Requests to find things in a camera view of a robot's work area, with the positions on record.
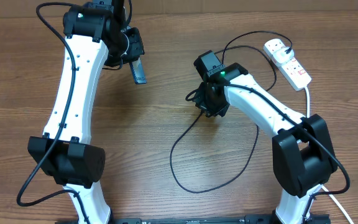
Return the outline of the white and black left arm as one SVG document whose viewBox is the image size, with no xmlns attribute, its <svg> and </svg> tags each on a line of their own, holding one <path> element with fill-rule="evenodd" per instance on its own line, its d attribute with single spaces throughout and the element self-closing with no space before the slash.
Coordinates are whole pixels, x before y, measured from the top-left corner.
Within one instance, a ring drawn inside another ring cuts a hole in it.
<svg viewBox="0 0 358 224">
<path fill-rule="evenodd" d="M 91 115 L 100 74 L 130 66 L 134 82 L 146 83 L 141 56 L 144 45 L 131 27 L 130 1 L 70 4 L 58 38 L 65 46 L 62 77 L 52 114 L 40 137 L 27 149 L 36 170 L 53 177 L 68 194 L 78 223 L 112 223 L 101 188 L 106 154 L 91 145 Z"/>
</svg>

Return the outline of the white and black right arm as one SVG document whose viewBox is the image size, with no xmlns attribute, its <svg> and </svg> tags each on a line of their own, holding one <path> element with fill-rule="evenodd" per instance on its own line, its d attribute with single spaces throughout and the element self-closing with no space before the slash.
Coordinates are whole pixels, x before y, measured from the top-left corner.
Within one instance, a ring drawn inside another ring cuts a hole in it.
<svg viewBox="0 0 358 224">
<path fill-rule="evenodd" d="M 270 222 L 328 223 L 328 217 L 310 212 L 339 167 L 325 120 L 286 107 L 244 67 L 225 66 L 212 51 L 201 54 L 194 66 L 203 81 L 192 101 L 207 117 L 224 116 L 234 106 L 272 139 L 273 172 L 283 191 Z"/>
</svg>

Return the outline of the Samsung Galaxy smartphone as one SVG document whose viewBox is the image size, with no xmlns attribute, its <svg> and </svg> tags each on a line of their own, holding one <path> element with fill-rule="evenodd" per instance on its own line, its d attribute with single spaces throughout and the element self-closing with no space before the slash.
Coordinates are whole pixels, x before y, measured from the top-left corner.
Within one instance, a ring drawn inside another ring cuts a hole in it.
<svg viewBox="0 0 358 224">
<path fill-rule="evenodd" d="M 142 62 L 141 62 L 141 58 L 139 57 L 137 60 L 130 62 L 130 69 L 132 72 L 132 76 L 134 79 L 134 83 L 136 85 L 142 85 L 142 84 L 146 84 L 147 80 L 145 77 L 145 73 L 144 73 L 144 69 L 142 66 Z"/>
</svg>

